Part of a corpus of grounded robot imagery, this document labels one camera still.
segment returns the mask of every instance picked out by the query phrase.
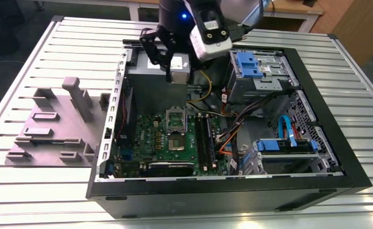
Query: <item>table leg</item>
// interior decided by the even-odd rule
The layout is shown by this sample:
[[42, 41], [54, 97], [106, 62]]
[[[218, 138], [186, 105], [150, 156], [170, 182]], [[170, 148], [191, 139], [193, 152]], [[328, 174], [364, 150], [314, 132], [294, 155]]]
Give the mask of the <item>table leg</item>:
[[302, 22], [298, 32], [310, 32], [320, 15], [309, 15]]
[[138, 15], [139, 3], [129, 2], [129, 9], [130, 9], [131, 21], [139, 21], [139, 15]]

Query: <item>robotic arm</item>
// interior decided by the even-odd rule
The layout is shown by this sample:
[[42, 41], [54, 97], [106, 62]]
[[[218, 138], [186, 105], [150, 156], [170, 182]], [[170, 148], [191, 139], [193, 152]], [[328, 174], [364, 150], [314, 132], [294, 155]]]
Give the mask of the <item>robotic arm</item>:
[[[258, 0], [258, 19], [262, 17], [263, 4]], [[233, 42], [242, 40], [253, 29], [234, 25], [226, 26], [218, 0], [161, 0], [159, 24], [157, 29], [146, 28], [141, 32], [141, 45], [153, 64], [166, 71], [166, 80], [171, 82], [171, 59], [174, 53], [189, 54], [191, 74], [206, 69], [211, 60], [223, 56], [233, 47]], [[166, 52], [158, 50], [155, 38], [166, 46]]]

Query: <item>white table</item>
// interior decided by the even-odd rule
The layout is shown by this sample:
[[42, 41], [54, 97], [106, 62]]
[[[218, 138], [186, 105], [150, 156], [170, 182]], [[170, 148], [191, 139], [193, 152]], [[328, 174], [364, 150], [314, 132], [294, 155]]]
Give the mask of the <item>white table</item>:
[[[141, 29], [154, 26], [82, 18], [50, 23], [0, 102], [0, 225], [35, 229], [373, 228], [373, 187], [304, 211], [114, 220], [84, 198], [90, 168], [4, 166], [7, 149], [35, 105], [30, 99], [35, 88], [51, 87], [55, 94], [66, 94], [63, 77], [74, 75], [90, 95], [107, 92], [122, 40], [137, 39]], [[239, 44], [297, 49], [373, 183], [373, 85], [340, 42], [322, 34], [253, 31]]]
[[[36, 0], [32, 0], [32, 1], [35, 1], [38, 9], [42, 10], [43, 5], [39, 4]], [[43, 1], [44, 2], [88, 4], [88, 5], [104, 5], [104, 6], [125, 6], [130, 10], [131, 21], [139, 21], [139, 13], [138, 13], [139, 8], [150, 8], [150, 9], [159, 8], [159, 4], [155, 4], [155, 3], [142, 3], [142, 2], [133, 2], [133, 1], [125, 1], [125, 0], [43, 0]], [[298, 29], [298, 32], [310, 32], [321, 14], [322, 14], [322, 12], [321, 13], [318, 12], [318, 14], [276, 12], [274, 17], [304, 20], [301, 27]], [[265, 17], [270, 17], [272, 13], [265, 12], [263, 15], [265, 15]]]

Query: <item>yellow wire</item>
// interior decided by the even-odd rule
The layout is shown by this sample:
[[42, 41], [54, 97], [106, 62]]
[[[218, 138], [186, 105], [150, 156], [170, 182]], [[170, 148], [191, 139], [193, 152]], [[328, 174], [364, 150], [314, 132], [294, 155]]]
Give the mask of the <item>yellow wire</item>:
[[206, 77], [207, 79], [207, 82], [209, 82], [209, 91], [207, 91], [207, 94], [199, 98], [199, 99], [195, 99], [195, 100], [187, 100], [186, 102], [191, 103], [191, 102], [199, 102], [202, 101], [203, 99], [206, 99], [206, 97], [210, 95], [211, 93], [211, 81], [210, 81], [210, 77], [206, 75], [206, 73], [203, 71], [199, 71], [202, 73], [202, 75]]

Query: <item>ram slot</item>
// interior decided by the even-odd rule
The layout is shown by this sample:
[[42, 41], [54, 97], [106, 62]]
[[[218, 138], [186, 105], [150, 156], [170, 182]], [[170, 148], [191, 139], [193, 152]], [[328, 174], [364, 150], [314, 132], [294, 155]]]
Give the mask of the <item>ram slot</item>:
[[194, 132], [197, 140], [197, 149], [198, 149], [198, 163], [203, 171], [207, 171], [207, 157], [206, 157], [206, 145], [205, 145], [205, 135], [202, 130], [202, 117], [195, 116], [194, 118]]
[[206, 131], [207, 131], [207, 141], [209, 141], [209, 145], [207, 145], [207, 156], [209, 156], [209, 162], [210, 162], [209, 167], [215, 168], [217, 167], [217, 158], [215, 158], [215, 154], [214, 154], [213, 133], [211, 133], [209, 116], [206, 116], [205, 120], [206, 120]]

